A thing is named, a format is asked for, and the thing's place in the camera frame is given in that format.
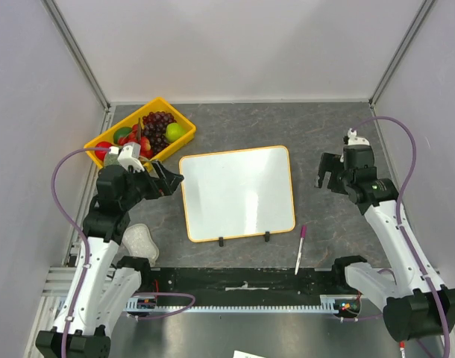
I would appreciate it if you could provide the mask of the purple whiteboard marker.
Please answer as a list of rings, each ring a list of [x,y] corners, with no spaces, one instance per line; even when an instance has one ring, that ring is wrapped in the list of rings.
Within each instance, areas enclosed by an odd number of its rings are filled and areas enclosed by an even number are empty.
[[[304,224],[304,225],[302,225],[302,228],[301,228],[301,235],[300,235],[300,241],[299,241],[299,246],[298,246],[298,254],[297,254],[296,262],[295,262],[294,275],[298,275],[306,234],[307,234],[307,225]]]

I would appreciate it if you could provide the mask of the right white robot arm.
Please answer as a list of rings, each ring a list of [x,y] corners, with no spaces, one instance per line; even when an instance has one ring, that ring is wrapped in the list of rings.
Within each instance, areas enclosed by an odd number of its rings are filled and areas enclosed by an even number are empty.
[[[455,288],[445,285],[425,257],[393,182],[377,176],[372,147],[346,145],[342,154],[323,153],[316,177],[316,187],[322,186],[357,206],[394,273],[390,279],[361,256],[341,257],[330,275],[332,288],[364,294],[382,312],[397,342],[449,334],[455,325]]]

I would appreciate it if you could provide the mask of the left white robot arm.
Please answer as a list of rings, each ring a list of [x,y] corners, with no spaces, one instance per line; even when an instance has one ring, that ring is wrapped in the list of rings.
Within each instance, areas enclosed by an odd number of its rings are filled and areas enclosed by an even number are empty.
[[[172,195],[183,181],[183,175],[157,160],[152,166],[155,176],[120,165],[99,172],[68,295],[52,328],[37,334],[35,346],[43,357],[108,357],[111,334],[126,303],[135,292],[151,288],[147,258],[123,257],[111,283],[106,279],[130,223],[130,210],[143,200]]]

